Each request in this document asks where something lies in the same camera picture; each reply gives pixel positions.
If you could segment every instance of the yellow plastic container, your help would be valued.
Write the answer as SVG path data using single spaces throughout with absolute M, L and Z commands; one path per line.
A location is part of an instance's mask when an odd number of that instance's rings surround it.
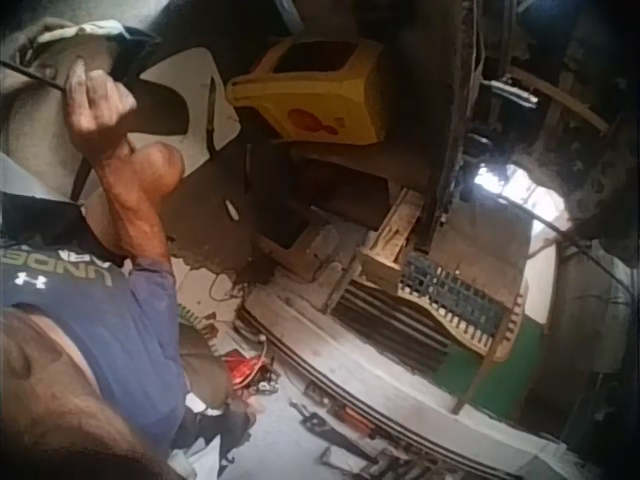
M 227 86 L 287 141 L 369 145 L 384 138 L 380 54 L 368 40 L 289 38 Z

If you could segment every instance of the man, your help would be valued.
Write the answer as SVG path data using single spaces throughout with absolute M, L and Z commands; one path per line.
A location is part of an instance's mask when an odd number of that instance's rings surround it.
M 24 194 L 33 179 L 3 159 L 3 461 L 12 478 L 173 478 L 165 459 L 187 386 L 158 208 L 183 174 L 182 158 L 163 144 L 134 151 L 135 99 L 82 60 L 64 104 L 71 142 L 103 187 L 114 232 L 104 237 L 133 268 L 127 278 L 110 261 L 118 256 L 77 205 L 41 186 Z

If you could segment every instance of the metal rod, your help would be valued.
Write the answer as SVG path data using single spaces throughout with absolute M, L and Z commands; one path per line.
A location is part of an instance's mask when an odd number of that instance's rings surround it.
M 10 62 L 8 60 L 3 60 L 0 59 L 0 65 L 2 65 L 5 68 L 8 68 L 9 70 L 12 70 L 24 77 L 30 78 L 31 80 L 35 80 L 37 82 L 40 83 L 44 83 L 45 85 L 47 85 L 48 87 L 53 88 L 54 90 L 58 90 L 59 92 L 64 93 L 65 92 L 65 88 L 60 85 L 59 83 L 54 82 L 53 80 L 49 80 L 48 78 L 44 78 L 41 75 L 38 75 L 37 73 L 33 72 L 32 70 L 29 70 L 27 68 L 21 67 L 20 65 L 16 65 L 13 62 Z
M 565 232 L 564 230 L 559 229 L 558 227 L 556 227 L 553 223 L 551 223 L 548 220 L 545 220 L 544 218 L 542 218 L 540 215 L 532 212 L 531 210 L 529 210 L 528 208 L 520 205 L 519 203 L 511 200 L 508 197 L 505 197 L 504 195 L 500 195 L 500 194 L 496 194 L 496 197 L 500 200 L 504 200 L 505 202 L 515 206 L 516 208 L 518 208 L 520 211 L 526 213 L 527 215 L 529 215 L 530 217 L 534 218 L 535 220 L 539 221 L 541 224 L 543 224 L 545 227 L 547 227 L 550 230 L 553 230 L 559 237 L 561 237 L 563 240 L 565 240 L 567 243 L 571 244 L 572 246 L 574 246 L 576 249 L 578 249 L 578 251 L 580 253 L 582 253 L 585 257 L 587 257 L 589 260 L 591 260 L 596 266 L 598 266 L 600 268 L 600 270 L 602 270 L 604 273 L 606 273 L 614 282 L 616 282 L 618 285 L 620 285 L 623 290 L 625 292 L 627 292 L 631 297 L 633 297 L 633 290 L 631 290 L 622 280 L 620 280 L 618 277 L 616 277 L 611 270 L 609 270 L 607 267 L 605 267 L 597 258 L 595 258 L 591 252 L 589 250 L 587 250 L 586 248 L 582 247 L 577 241 L 575 241 L 571 235 L 567 234 L 567 232 Z

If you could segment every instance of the man's arm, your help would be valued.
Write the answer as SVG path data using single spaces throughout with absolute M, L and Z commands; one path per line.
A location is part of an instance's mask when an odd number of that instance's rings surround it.
M 78 60 L 66 86 L 65 115 L 73 146 L 95 169 L 122 248 L 170 265 L 167 241 L 154 206 L 131 162 L 127 120 L 136 108 L 129 91 L 103 71 L 87 73 Z

